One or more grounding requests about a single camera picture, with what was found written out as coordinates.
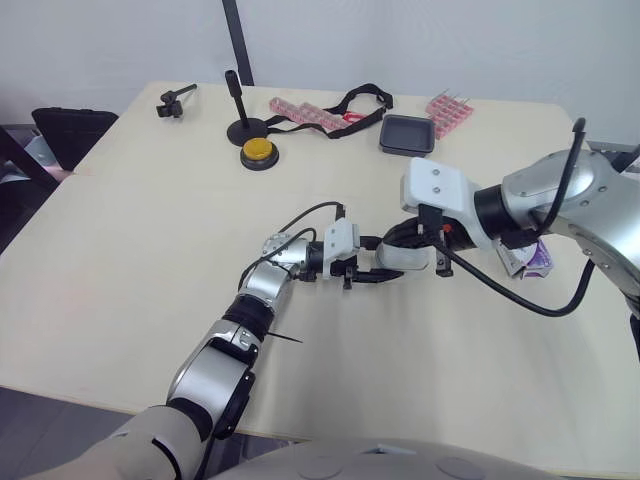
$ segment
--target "black strap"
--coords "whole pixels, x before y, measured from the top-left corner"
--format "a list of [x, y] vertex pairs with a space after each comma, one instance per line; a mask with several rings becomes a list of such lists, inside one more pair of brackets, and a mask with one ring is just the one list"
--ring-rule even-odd
[[324, 129], [322, 125], [318, 123], [303, 123], [289, 130], [282, 130], [280, 128], [273, 127], [273, 125], [277, 125], [280, 122], [289, 120], [289, 118], [285, 117], [284, 115], [275, 115], [265, 122], [268, 127], [267, 134], [290, 133], [290, 132], [297, 132], [298, 130], [304, 130], [306, 128], [313, 128], [315, 130], [318, 130], [319, 132], [324, 133], [329, 138], [332, 138], [332, 139], [342, 138], [342, 137], [346, 137], [347, 135], [351, 135], [352, 133], [359, 132], [360, 130], [363, 130], [379, 122], [380, 120], [382, 120], [382, 116], [385, 114], [387, 109], [393, 108], [393, 96], [391, 96], [391, 94], [385, 92], [384, 90], [382, 90], [377, 85], [374, 85], [373, 83], [365, 83], [364, 85], [360, 85], [359, 87], [354, 88], [353, 90], [349, 90], [347, 94], [344, 96], [344, 98], [340, 101], [340, 103], [335, 107], [325, 108], [324, 110], [334, 115], [343, 115], [344, 113], [346, 113], [349, 107], [349, 103], [351, 103], [351, 101], [361, 93], [370, 93], [372, 95], [375, 95], [376, 100], [382, 103], [383, 106], [378, 108], [372, 114], [367, 115], [366, 117], [358, 120], [357, 122], [352, 123], [348, 127], [341, 128], [339, 130], [332, 130], [328, 132]]

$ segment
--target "black pole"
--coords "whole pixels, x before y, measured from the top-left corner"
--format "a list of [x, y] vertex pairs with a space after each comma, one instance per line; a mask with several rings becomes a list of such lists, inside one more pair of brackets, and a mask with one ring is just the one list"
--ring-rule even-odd
[[247, 112], [244, 110], [244, 103], [242, 103], [242, 89], [240, 88], [240, 83], [238, 83], [238, 76], [233, 70], [227, 70], [224, 72], [224, 78], [227, 81], [229, 93], [236, 101], [236, 108], [238, 109], [238, 115], [240, 115], [242, 127], [249, 128], [249, 119], [247, 118]]
[[249, 63], [249, 55], [247, 54], [247, 45], [244, 43], [238, 5], [236, 4], [236, 0], [222, 0], [222, 6], [224, 7], [224, 14], [227, 17], [227, 27], [229, 28], [229, 35], [231, 36], [233, 53], [238, 63], [240, 81], [243, 85], [253, 86], [251, 64]]

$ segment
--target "black cord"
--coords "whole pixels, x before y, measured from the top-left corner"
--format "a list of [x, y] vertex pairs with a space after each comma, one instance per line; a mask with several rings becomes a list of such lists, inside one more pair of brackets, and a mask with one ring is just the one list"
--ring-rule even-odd
[[298, 215], [297, 217], [295, 217], [293, 220], [291, 220], [289, 223], [287, 223], [284, 227], [282, 227], [280, 230], [278, 230], [279, 232], [284, 232], [285, 230], [291, 228], [293, 225], [295, 225], [297, 222], [299, 222], [302, 218], [306, 217], [307, 215], [309, 215], [311, 212], [318, 210], [319, 208], [323, 208], [323, 207], [332, 207], [335, 206], [336, 207], [336, 220], [338, 218], [342, 218], [344, 217], [344, 205], [340, 202], [336, 202], [336, 201], [331, 201], [331, 202], [322, 202], [319, 203], [317, 205], [314, 205], [311, 208], [306, 209], [304, 212], [302, 212], [300, 215]]
[[564, 202], [564, 197], [567, 194], [567, 188], [569, 188], [569, 181], [571, 180], [571, 175], [573, 174], [574, 167], [578, 161], [578, 155], [580, 154], [580, 148], [582, 147], [582, 141], [584, 140], [585, 123], [585, 119], [581, 117], [573, 124], [573, 131], [575, 132], [573, 144], [571, 145], [571, 150], [569, 150], [569, 155], [567, 155], [567, 161], [564, 164], [560, 183], [558, 184], [558, 191], [553, 198], [553, 203], [551, 204], [549, 213], [547, 213], [544, 221], [535, 231], [538, 237], [544, 234], [551, 224], [555, 222], [558, 212], [560, 211], [560, 207], [562, 206], [562, 202]]
[[249, 273], [251, 273], [251, 271], [256, 268], [260, 263], [269, 260], [271, 257], [273, 257], [274, 255], [277, 255], [278, 253], [282, 252], [283, 250], [286, 250], [287, 247], [289, 247], [289, 245], [291, 245], [294, 241], [296, 241], [298, 238], [300, 238], [302, 235], [304, 235], [305, 233], [313, 233], [313, 237], [312, 237], [312, 242], [315, 242], [316, 239], [318, 238], [318, 232], [316, 231], [315, 228], [312, 227], [308, 227], [308, 228], [303, 228], [302, 230], [300, 230], [298, 233], [296, 233], [294, 236], [292, 236], [291, 238], [289, 238], [289, 240], [287, 240], [286, 242], [284, 242], [281, 246], [279, 246], [278, 248], [276, 248], [274, 251], [266, 254], [263, 257], [260, 257], [259, 259], [257, 259], [255, 262], [251, 263], [251, 265], [249, 265], [247, 268], [245, 268], [242, 272], [242, 275], [240, 275], [240, 281], [238, 282], [238, 290], [240, 290], [242, 288], [242, 284], [244, 283], [245, 278], [247, 278], [247, 275], [249, 275]]
[[573, 297], [571, 298], [569, 303], [562, 308], [559, 308], [557, 310], [552, 310], [549, 308], [541, 307], [540, 305], [530, 302], [526, 298], [523, 298], [520, 295], [512, 292], [507, 287], [499, 284], [498, 282], [493, 280], [491, 277], [489, 277], [488, 275], [480, 271], [478, 268], [471, 265], [464, 258], [458, 256], [456, 253], [448, 249], [442, 243], [435, 244], [434, 247], [438, 249], [438, 251], [440, 251], [447, 257], [449, 257], [449, 259], [451, 259], [452, 262], [457, 263], [463, 269], [469, 272], [471, 275], [473, 275], [482, 283], [484, 283], [487, 287], [493, 289], [494, 291], [508, 298], [512, 302], [517, 303], [521, 307], [524, 307], [527, 310], [538, 313], [540, 315], [544, 315], [545, 317], [562, 317], [564, 315], [568, 315], [569, 313], [573, 312], [576, 308], [578, 308], [578, 306], [580, 305], [580, 302], [582, 302], [582, 299], [584, 298], [585, 293], [587, 293], [589, 280], [591, 280], [591, 274], [593, 273], [593, 269], [595, 267], [595, 264], [591, 260], [588, 260], [587, 264], [584, 266], [584, 270], [582, 271], [582, 276], [580, 277], [578, 288], [576, 289], [576, 292], [573, 294]]

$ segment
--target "beige table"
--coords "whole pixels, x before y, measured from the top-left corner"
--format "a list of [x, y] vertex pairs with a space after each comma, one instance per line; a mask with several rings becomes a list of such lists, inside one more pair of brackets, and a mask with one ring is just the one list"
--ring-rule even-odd
[[[201, 85], [180, 120], [159, 119], [154, 83], [0, 257], [0, 384], [137, 412], [161, 403], [176, 368], [235, 294], [265, 237], [304, 208], [344, 202], [363, 234], [406, 217], [404, 157], [377, 148], [380, 125], [341, 140], [274, 135], [280, 162], [244, 169], [225, 137], [226, 86]], [[245, 89], [250, 115], [275, 96], [328, 106], [338, 93]], [[396, 96], [393, 113], [426, 99]], [[477, 110], [431, 158], [493, 185], [570, 143], [557, 106], [475, 100]], [[371, 111], [358, 99], [356, 111]], [[318, 212], [301, 226], [329, 223]], [[550, 238], [545, 280], [510, 281], [495, 254], [465, 256], [527, 297], [560, 306], [584, 258]], [[343, 292], [298, 284], [270, 339], [241, 429], [295, 438], [435, 440], [537, 467], [640, 472], [640, 376], [617, 290], [599, 273], [577, 312], [522, 310], [456, 269]]]

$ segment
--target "pink object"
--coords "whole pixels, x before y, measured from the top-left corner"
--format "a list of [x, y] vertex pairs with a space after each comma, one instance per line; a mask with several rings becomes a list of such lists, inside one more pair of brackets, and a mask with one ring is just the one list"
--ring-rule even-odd
[[473, 108], [465, 105], [467, 101], [461, 102], [441, 93], [427, 104], [426, 112], [435, 124], [438, 140], [445, 137], [473, 113]]
[[327, 130], [340, 130], [341, 128], [345, 128], [350, 125], [349, 122], [343, 120], [341, 117], [332, 115], [329, 112], [307, 102], [300, 106], [296, 106], [281, 99], [280, 97], [274, 97], [269, 102], [269, 107], [273, 112], [279, 115], [284, 115], [291, 121], [298, 124], [318, 123]]

